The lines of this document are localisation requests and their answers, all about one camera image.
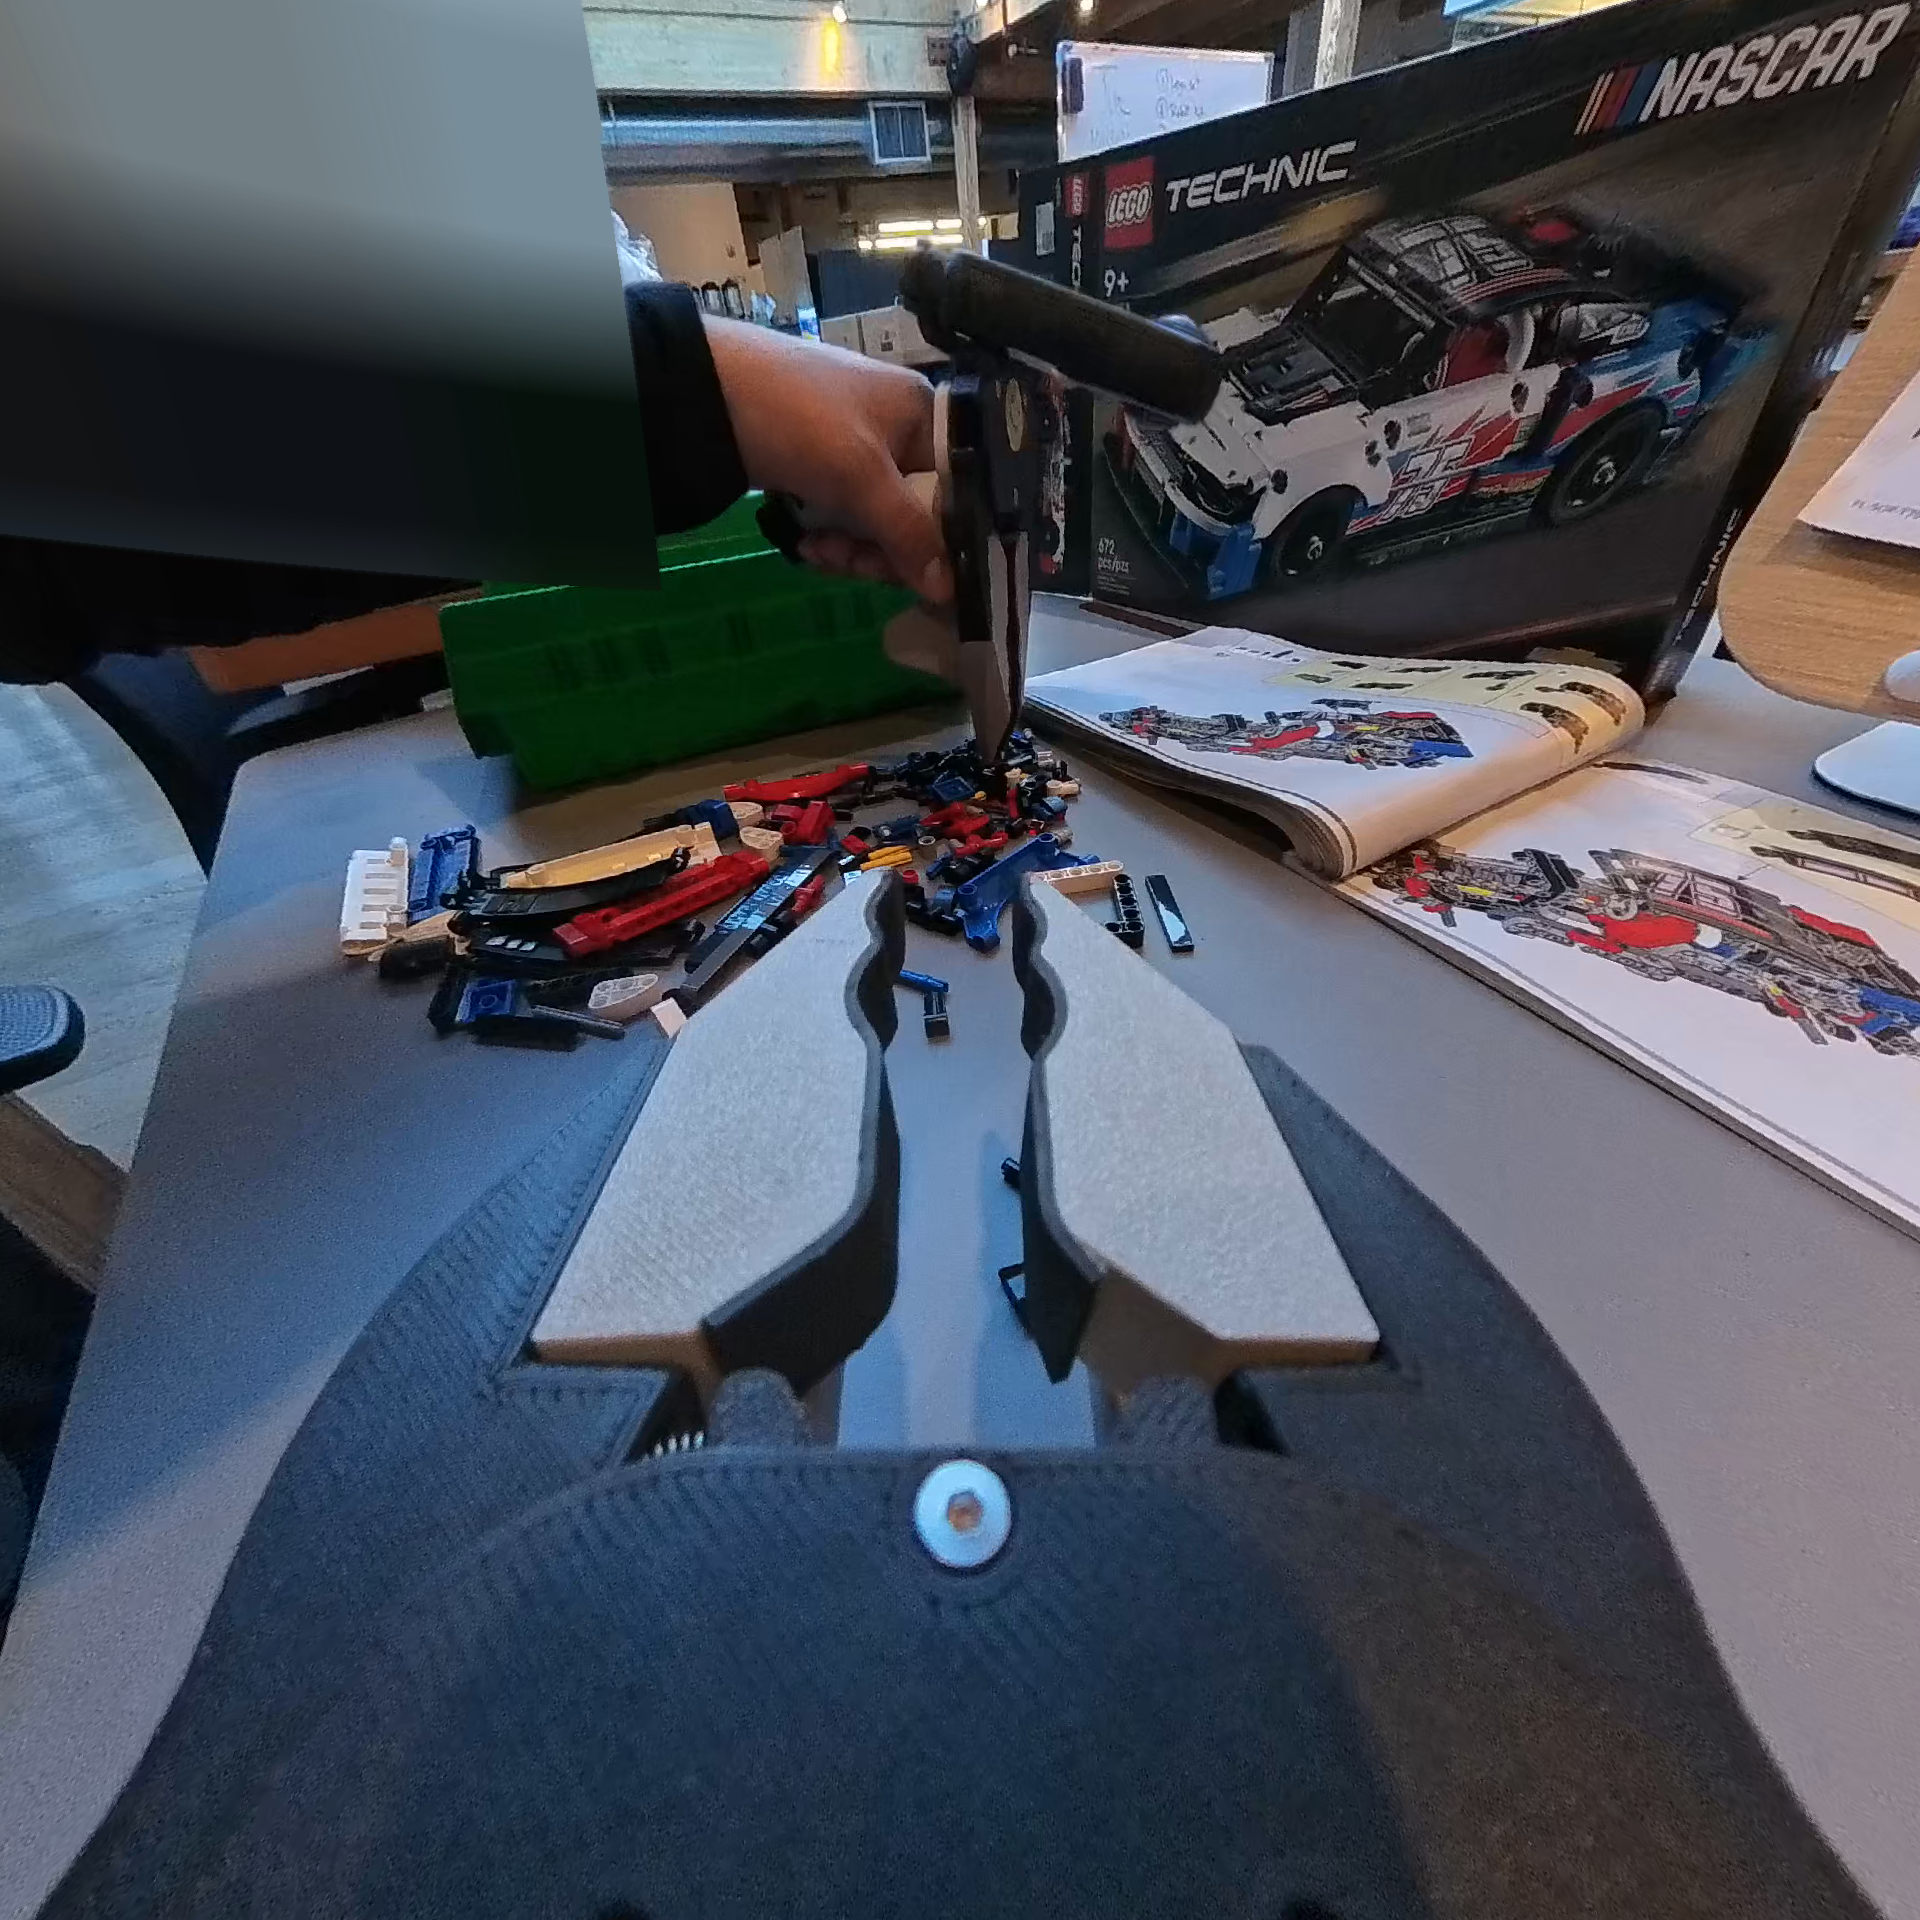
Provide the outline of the wooden document stand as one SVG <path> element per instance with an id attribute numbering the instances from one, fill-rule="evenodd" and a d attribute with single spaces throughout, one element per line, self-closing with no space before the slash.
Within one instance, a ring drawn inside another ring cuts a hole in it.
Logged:
<path id="1" fill-rule="evenodd" d="M 1719 634 L 1783 696 L 1858 714 L 1870 730 L 1819 755 L 1832 790 L 1918 814 L 1918 548 L 1824 534 L 1798 518 L 1918 375 L 1918 259 L 1811 413 L 1736 541 Z"/>

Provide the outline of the green plastic bin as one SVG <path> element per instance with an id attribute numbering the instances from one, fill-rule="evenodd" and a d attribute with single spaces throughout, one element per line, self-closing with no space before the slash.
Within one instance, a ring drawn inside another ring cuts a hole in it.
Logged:
<path id="1" fill-rule="evenodd" d="M 666 538 L 646 589 L 494 586 L 446 603 L 441 652 L 473 755 L 561 789 L 953 699 L 882 652 L 911 594 L 788 563 L 759 506 L 747 493 Z"/>

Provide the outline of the pile of toy bricks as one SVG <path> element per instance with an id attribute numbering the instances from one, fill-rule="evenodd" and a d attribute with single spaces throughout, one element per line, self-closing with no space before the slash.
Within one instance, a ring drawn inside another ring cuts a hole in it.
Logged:
<path id="1" fill-rule="evenodd" d="M 907 926 L 994 954 L 1027 882 L 1106 911 L 1142 949 L 1193 934 L 1169 880 L 1079 854 L 1081 783 L 1028 732 L 998 774 L 974 741 L 727 783 L 600 848 L 490 869 L 470 822 L 350 852 L 336 947 L 425 980 L 443 1039 L 572 1048 L 649 1024 L 673 1039 L 742 970 L 852 880 L 891 880 Z"/>

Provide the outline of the grey desk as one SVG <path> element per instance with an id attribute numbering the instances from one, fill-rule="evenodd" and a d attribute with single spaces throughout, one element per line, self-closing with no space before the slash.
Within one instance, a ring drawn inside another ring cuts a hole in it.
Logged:
<path id="1" fill-rule="evenodd" d="M 1081 848 L 1169 875 L 1146 959 L 1273 1048 L 1505 1271 L 1632 1455 L 1744 1707 L 1886 1916 L 1915 1916 L 1915 1240 L 1268 854 L 1081 758 Z M 164 1714 L 291 1436 L 395 1280 L 627 1048 L 436 1038 L 347 970 L 345 858 L 491 858 L 710 795 L 544 805 L 446 711 L 232 790 L 4 1651 L 4 1916 Z"/>

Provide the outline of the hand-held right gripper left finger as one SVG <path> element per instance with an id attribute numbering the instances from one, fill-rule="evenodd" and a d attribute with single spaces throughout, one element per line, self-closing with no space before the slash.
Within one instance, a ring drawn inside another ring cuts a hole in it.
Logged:
<path id="1" fill-rule="evenodd" d="M 553 1392 L 676 1379 L 712 1404 L 769 1374 L 835 1404 L 897 1295 L 897 1111 L 884 1048 L 899 882 L 850 877 L 695 1015 L 654 1079 L 544 1171 L 552 1247 L 532 1370 Z"/>

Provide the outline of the black office chair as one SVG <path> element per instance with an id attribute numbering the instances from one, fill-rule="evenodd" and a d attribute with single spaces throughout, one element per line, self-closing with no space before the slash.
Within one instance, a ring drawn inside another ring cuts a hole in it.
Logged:
<path id="1" fill-rule="evenodd" d="M 78 1060 L 87 1021 L 78 1002 L 60 987 L 2 987 L 2 1098 L 47 1080 Z"/>

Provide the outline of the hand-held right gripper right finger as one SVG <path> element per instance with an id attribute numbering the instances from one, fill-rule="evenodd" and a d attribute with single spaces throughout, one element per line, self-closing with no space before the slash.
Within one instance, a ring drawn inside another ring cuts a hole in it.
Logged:
<path id="1" fill-rule="evenodd" d="M 1024 1328 L 1048 1379 L 1374 1360 L 1377 1315 L 1235 1034 L 1040 880 L 1015 901 L 1015 971 Z"/>

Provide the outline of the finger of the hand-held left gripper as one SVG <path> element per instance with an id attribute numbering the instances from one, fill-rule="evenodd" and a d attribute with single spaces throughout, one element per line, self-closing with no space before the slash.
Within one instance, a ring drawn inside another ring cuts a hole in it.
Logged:
<path id="1" fill-rule="evenodd" d="M 950 533 L 955 671 L 980 758 L 1003 758 L 1024 703 L 1032 583 L 1027 534 Z"/>
<path id="2" fill-rule="evenodd" d="M 880 643 L 897 664 L 958 688 L 969 707 L 983 703 L 983 634 L 972 612 L 918 600 L 884 623 Z"/>

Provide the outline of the person's left hand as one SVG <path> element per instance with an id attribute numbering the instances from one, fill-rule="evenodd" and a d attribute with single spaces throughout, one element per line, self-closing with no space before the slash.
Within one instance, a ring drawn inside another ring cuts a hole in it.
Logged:
<path id="1" fill-rule="evenodd" d="M 938 463 L 926 376 L 751 322 L 704 332 L 747 485 L 814 512 L 800 558 L 951 603 L 944 525 L 913 486 Z"/>

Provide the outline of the printed instruction sheet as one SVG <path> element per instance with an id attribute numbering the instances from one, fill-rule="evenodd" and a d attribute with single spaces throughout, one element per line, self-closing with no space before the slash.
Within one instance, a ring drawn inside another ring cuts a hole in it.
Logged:
<path id="1" fill-rule="evenodd" d="M 1898 399 L 1814 493 L 1798 518 L 1824 534 L 1918 548 L 1918 391 L 1912 375 Z"/>

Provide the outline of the whiteboard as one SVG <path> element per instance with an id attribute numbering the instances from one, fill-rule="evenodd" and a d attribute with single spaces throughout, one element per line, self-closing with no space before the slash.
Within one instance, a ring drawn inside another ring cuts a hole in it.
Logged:
<path id="1" fill-rule="evenodd" d="M 1072 162 L 1267 106 L 1275 56 L 1063 38 L 1054 78 L 1056 158 Z"/>

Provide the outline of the toy car set box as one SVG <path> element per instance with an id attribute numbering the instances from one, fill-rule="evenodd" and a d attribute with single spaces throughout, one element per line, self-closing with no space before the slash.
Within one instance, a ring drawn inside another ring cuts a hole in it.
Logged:
<path id="1" fill-rule="evenodd" d="M 1915 180 L 1915 4 L 1617 4 L 1023 183 L 1020 262 L 1223 362 L 1095 399 L 1099 600 L 1664 696 Z"/>

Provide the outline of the person's left forearm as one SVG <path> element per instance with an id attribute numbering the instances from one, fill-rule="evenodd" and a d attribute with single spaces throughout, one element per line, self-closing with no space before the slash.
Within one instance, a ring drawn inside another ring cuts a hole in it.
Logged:
<path id="1" fill-rule="evenodd" d="M 622 290 L 640 396 L 640 438 L 659 540 L 698 530 L 751 488 L 690 288 L 642 278 Z"/>

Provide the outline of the open instruction booklet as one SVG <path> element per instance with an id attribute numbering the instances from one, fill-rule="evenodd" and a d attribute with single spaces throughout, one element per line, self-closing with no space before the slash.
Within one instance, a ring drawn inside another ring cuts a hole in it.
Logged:
<path id="1" fill-rule="evenodd" d="M 1578 662 L 1206 629 L 1024 715 L 1273 826 L 1290 862 L 1886 1223 L 1918 1226 L 1915 839 L 1649 756 Z"/>

